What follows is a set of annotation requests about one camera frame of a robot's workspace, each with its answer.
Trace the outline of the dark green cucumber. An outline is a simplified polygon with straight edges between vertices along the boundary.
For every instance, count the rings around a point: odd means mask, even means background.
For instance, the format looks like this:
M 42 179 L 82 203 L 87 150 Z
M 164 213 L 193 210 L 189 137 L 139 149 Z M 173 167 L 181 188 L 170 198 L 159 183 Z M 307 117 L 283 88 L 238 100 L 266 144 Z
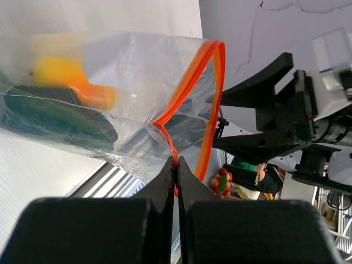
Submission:
M 1 74 L 1 129 L 81 147 L 109 148 L 118 133 L 99 111 L 83 106 L 68 88 L 16 85 Z

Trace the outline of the red berry bunch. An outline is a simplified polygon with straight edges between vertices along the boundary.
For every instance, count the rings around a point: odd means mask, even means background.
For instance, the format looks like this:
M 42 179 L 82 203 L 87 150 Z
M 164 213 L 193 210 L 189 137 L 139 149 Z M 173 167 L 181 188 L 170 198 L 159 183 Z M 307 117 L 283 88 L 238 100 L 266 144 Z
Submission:
M 227 172 L 225 168 L 220 168 L 218 173 L 210 180 L 212 191 L 222 199 L 229 196 L 232 186 L 232 174 Z

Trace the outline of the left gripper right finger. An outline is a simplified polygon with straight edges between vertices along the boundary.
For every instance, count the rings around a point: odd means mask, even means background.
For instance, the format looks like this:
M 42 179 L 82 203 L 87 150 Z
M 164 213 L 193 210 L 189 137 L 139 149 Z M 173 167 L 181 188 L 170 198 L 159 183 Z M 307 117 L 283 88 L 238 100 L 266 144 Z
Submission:
M 301 200 L 223 200 L 177 168 L 184 263 L 342 263 L 327 225 Z

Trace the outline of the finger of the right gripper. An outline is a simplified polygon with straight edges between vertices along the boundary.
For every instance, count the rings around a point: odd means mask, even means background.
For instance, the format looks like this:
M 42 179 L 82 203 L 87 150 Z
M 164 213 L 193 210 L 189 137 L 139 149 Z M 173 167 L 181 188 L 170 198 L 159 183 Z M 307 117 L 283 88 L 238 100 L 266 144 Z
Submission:
M 223 91 L 220 105 L 256 109 L 274 105 L 274 87 L 292 68 L 292 54 L 282 53 L 252 77 Z
M 248 163 L 259 164 L 278 156 L 286 156 L 312 144 L 305 130 L 275 129 L 251 135 L 227 136 L 213 139 L 213 147 Z

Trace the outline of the clear zip bag orange zipper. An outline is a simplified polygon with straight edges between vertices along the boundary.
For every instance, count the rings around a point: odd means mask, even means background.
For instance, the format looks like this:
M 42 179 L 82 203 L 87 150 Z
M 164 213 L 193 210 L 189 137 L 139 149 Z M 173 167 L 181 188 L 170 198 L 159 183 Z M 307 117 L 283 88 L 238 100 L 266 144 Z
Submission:
M 31 67 L 42 57 L 80 63 L 89 83 L 115 89 L 112 110 L 84 107 L 101 112 L 118 140 L 111 148 L 86 148 L 2 133 L 105 160 L 145 182 L 167 159 L 176 163 L 192 150 L 192 173 L 204 180 L 224 86 L 224 42 L 131 31 L 1 37 L 1 74 L 16 85 L 34 86 Z

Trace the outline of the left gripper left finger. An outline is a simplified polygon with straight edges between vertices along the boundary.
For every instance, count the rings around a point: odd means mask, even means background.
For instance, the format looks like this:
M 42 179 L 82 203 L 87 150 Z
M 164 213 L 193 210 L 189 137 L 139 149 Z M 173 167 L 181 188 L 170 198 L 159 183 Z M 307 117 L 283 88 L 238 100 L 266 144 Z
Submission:
M 32 201 L 1 263 L 170 263 L 174 161 L 129 198 Z

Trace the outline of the yellow orange mango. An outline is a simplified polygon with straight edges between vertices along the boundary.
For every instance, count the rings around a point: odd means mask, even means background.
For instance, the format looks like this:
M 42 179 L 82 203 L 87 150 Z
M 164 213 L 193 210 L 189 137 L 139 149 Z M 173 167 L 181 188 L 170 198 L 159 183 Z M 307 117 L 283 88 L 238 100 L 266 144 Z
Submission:
M 89 83 L 82 65 L 59 57 L 42 57 L 31 67 L 34 86 L 71 89 L 86 107 L 110 111 L 117 99 L 117 92 L 110 86 Z

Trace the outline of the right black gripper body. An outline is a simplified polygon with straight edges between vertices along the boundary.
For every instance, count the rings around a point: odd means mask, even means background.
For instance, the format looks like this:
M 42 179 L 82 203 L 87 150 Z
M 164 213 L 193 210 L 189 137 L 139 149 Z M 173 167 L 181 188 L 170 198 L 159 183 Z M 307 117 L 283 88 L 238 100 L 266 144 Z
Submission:
M 272 131 L 290 124 L 300 124 L 308 134 L 314 133 L 313 118 L 317 114 L 312 77 L 297 70 L 281 91 L 269 98 L 268 106 L 256 110 L 256 128 Z

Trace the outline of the aluminium mounting rail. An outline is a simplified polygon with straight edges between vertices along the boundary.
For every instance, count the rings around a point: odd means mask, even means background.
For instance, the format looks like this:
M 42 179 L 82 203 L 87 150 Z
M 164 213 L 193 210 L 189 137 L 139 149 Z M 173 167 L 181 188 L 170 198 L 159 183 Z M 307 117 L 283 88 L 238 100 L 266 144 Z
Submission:
M 142 180 L 105 162 L 74 187 L 67 197 L 125 198 L 135 195 L 144 186 Z

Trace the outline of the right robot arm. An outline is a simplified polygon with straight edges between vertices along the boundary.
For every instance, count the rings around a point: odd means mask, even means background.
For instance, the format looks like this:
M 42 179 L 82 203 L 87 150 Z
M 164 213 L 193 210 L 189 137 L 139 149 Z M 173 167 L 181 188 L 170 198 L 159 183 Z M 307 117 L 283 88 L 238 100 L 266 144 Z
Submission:
M 280 92 L 275 85 L 293 68 L 284 52 L 257 74 L 223 91 L 221 106 L 253 108 L 257 133 L 223 137 L 212 146 L 249 163 L 262 163 L 301 151 L 292 178 L 300 183 L 350 194 L 351 186 L 324 173 L 342 146 L 351 146 L 351 66 L 322 72 L 296 70 Z

